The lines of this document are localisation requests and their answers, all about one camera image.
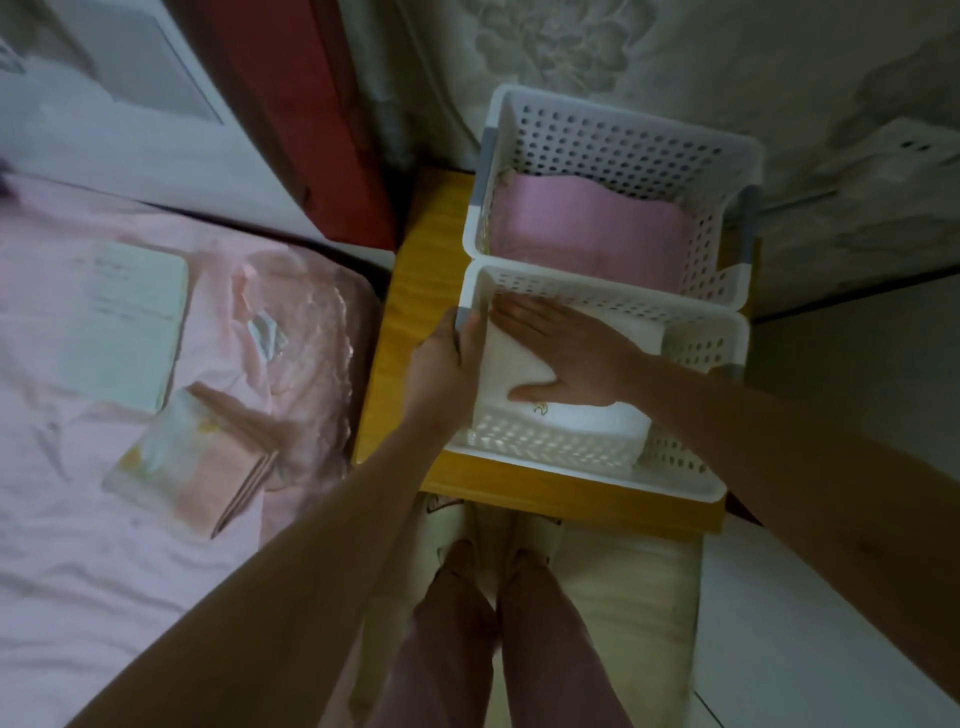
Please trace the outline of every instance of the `perforated basket wall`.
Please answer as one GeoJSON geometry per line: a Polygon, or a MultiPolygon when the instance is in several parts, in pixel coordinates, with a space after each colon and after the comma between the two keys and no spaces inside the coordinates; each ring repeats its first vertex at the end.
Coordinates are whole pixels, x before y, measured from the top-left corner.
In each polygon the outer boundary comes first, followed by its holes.
{"type": "Polygon", "coordinates": [[[504,171],[578,175],[629,197],[680,205],[694,230],[682,243],[681,294],[739,309],[750,288],[762,164],[763,149],[748,136],[504,85],[484,130],[464,247],[473,257],[488,253],[492,194],[504,171]],[[723,213],[738,195],[737,262],[718,270],[723,213]]]}
{"type": "MultiPolygon", "coordinates": [[[[481,258],[467,268],[460,305],[483,306],[497,289],[616,311],[663,325],[661,355],[700,372],[723,368],[735,376],[746,362],[747,320],[715,303],[526,263],[481,258]]],[[[726,491],[703,461],[658,425],[651,427],[638,460],[636,455],[635,461],[625,459],[629,445],[616,434],[570,432],[488,415],[459,433],[451,448],[695,500],[714,501],[726,491]]]]}

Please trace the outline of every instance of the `person's right arm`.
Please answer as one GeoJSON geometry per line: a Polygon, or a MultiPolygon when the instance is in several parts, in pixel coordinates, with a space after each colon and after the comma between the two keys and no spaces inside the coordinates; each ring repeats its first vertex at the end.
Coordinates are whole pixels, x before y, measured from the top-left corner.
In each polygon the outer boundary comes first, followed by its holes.
{"type": "Polygon", "coordinates": [[[960,701],[960,484],[799,406],[645,354],[564,306],[498,296],[491,321],[557,375],[512,399],[634,405],[960,701]]]}

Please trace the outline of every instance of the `person's left arm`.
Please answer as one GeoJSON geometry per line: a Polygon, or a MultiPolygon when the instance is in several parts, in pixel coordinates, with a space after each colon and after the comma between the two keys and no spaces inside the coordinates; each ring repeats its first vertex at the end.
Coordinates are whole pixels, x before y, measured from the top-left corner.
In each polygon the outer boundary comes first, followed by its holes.
{"type": "Polygon", "coordinates": [[[309,726],[417,490],[476,399],[486,321],[454,314],[414,352],[401,425],[304,518],[188,612],[69,724],[309,726]]]}

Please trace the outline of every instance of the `wooden tabletop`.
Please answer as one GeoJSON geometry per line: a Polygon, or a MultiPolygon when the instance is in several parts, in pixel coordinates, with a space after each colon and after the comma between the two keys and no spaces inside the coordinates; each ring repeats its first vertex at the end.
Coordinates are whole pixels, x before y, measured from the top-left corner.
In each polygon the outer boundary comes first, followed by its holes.
{"type": "MultiPolygon", "coordinates": [[[[460,300],[469,256],[461,242],[473,176],[420,174],[407,235],[396,258],[354,462],[363,462],[400,420],[414,347],[460,300]]],[[[723,500],[700,503],[444,451],[423,481],[430,493],[667,538],[716,532],[723,500]]]]}

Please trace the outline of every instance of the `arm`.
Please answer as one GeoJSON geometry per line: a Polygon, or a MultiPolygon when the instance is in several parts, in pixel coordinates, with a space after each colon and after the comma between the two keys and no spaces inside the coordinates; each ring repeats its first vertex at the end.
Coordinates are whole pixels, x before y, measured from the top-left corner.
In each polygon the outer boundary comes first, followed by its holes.
{"type": "Polygon", "coordinates": [[[377,451],[188,612],[70,723],[314,728],[424,476],[469,417],[485,322],[448,311],[377,451]]]}
{"type": "Polygon", "coordinates": [[[557,375],[513,399],[633,404],[960,699],[960,484],[800,407],[645,354],[563,306],[501,296],[491,320],[557,375]]]}

